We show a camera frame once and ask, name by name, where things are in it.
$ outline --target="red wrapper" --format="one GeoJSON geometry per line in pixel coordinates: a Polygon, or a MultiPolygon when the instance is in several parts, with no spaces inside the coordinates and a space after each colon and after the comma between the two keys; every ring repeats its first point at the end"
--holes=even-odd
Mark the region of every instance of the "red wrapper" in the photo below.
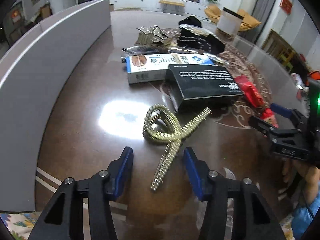
{"type": "Polygon", "coordinates": [[[278,128],[278,123],[275,117],[275,114],[271,111],[270,108],[267,108],[264,110],[263,114],[260,116],[260,118],[270,124],[272,124],[274,127],[278,128]]]}
{"type": "Polygon", "coordinates": [[[235,78],[236,83],[244,92],[244,98],[255,108],[262,107],[264,102],[255,85],[245,75],[235,78]]]}

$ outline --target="human hand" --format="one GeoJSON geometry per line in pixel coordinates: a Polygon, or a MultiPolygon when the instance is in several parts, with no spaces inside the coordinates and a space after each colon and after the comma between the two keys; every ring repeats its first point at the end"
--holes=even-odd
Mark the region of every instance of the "human hand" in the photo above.
{"type": "Polygon", "coordinates": [[[293,168],[295,168],[306,181],[306,185],[303,188],[303,194],[307,204],[310,205],[315,200],[319,191],[318,182],[320,179],[320,170],[316,166],[312,166],[308,163],[286,159],[282,171],[284,182],[287,183],[292,179],[293,168]]]}

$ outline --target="black lid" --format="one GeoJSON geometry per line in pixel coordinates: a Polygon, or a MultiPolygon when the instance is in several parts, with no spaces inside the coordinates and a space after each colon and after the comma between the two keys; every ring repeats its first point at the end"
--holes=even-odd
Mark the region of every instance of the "black lid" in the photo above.
{"type": "Polygon", "coordinates": [[[229,13],[229,14],[237,17],[237,18],[239,18],[240,20],[243,20],[243,16],[241,16],[240,14],[237,14],[237,13],[235,13],[235,12],[233,12],[233,11],[225,8],[225,7],[223,8],[223,10],[224,10],[225,12],[227,12],[227,13],[229,13]]]}

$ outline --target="brown circle image on box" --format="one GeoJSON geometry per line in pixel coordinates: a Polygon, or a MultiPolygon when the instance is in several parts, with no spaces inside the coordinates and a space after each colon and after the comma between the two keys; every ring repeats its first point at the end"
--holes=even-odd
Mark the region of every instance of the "brown circle image on box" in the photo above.
{"type": "Polygon", "coordinates": [[[132,64],[136,67],[142,67],[147,63],[147,58],[144,55],[138,55],[132,57],[132,64]]]}

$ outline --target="gray curtain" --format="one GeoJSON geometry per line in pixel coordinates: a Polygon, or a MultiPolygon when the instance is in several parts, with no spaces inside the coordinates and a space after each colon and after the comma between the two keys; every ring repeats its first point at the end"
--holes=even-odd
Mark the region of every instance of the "gray curtain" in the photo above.
{"type": "Polygon", "coordinates": [[[268,21],[270,12],[273,8],[275,1],[276,0],[257,0],[252,16],[262,23],[258,27],[250,31],[243,32],[240,36],[252,43],[256,43],[260,36],[260,33],[263,30],[263,27],[268,21]]]}

